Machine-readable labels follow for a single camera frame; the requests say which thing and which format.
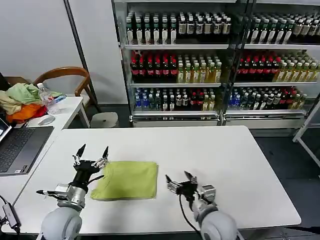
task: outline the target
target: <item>laptop keyboard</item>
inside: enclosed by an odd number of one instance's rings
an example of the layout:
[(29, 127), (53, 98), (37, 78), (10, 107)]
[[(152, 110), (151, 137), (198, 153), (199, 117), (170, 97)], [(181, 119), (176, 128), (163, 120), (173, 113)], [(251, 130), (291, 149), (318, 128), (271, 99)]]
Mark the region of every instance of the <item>laptop keyboard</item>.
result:
[(0, 173), (8, 171), (34, 131), (34, 128), (19, 128), (5, 138), (0, 147)]

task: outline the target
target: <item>orange cloth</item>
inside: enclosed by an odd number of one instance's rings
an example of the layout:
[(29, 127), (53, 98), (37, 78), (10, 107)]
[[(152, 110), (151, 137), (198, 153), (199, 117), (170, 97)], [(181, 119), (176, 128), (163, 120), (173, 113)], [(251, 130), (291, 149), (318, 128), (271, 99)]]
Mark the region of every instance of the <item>orange cloth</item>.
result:
[(15, 122), (18, 124), (22, 124), (25, 122), (25, 120), (28, 120), (32, 118), (38, 110), (40, 110), (42, 107), (41, 105), (38, 104), (29, 104), (29, 105), (22, 105), (21, 110), (18, 112), (15, 112), (12, 115), (6, 115), (6, 120), (9, 123)]

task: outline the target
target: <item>white stool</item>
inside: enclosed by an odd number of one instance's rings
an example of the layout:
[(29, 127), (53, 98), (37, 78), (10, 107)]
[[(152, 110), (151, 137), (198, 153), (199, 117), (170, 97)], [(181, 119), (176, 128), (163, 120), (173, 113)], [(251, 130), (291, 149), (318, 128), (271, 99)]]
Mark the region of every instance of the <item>white stool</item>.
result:
[(116, 112), (101, 112), (93, 115), (90, 122), (92, 129), (109, 129), (119, 126), (118, 115)]

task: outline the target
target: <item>laptop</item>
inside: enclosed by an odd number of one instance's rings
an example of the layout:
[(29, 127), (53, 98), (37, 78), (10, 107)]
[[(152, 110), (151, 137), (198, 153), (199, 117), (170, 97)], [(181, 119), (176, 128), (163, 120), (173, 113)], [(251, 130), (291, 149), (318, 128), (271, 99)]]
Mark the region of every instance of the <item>laptop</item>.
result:
[(28, 173), (53, 129), (53, 126), (14, 128), (0, 117), (0, 176)]

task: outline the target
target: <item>white table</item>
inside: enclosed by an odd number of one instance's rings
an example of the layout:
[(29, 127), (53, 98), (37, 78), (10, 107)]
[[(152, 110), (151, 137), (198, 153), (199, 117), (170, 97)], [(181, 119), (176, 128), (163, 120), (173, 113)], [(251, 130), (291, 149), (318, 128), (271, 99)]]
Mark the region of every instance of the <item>white table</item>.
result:
[[(165, 174), (185, 181), (184, 170), (200, 184), (217, 189), (216, 202), (239, 229), (297, 225), (301, 218), (274, 171), (245, 126), (65, 129), (41, 161), (15, 204), (21, 233), (40, 232), (47, 213), (57, 207), (37, 190), (54, 190), (72, 181), (72, 154), (83, 144), (83, 159), (96, 160), (109, 146), (110, 161), (153, 161), (158, 167), (155, 199), (97, 201), (89, 185), (80, 234), (136, 234), (191, 231), (178, 196), (166, 188)], [(192, 212), (183, 199), (187, 217)], [(12, 232), (3, 226), (4, 232)]]
[[(21, 193), (22, 189), (36, 170), (38, 164), (59, 135), (62, 129), (67, 128), (78, 112), (82, 113), (83, 109), (82, 97), (67, 97), (58, 102), (58, 106), (61, 109), (59, 114), (55, 114), (55, 120), (47, 126), (53, 126), (54, 129), (35, 160), (31, 170), (28, 174), (13, 175), (13, 176), (1, 176), (0, 177), (0, 194), (11, 204), (13, 204)], [(34, 118), (28, 122), (27, 127), (39, 127), (38, 123), (41, 122), (47, 116)]]

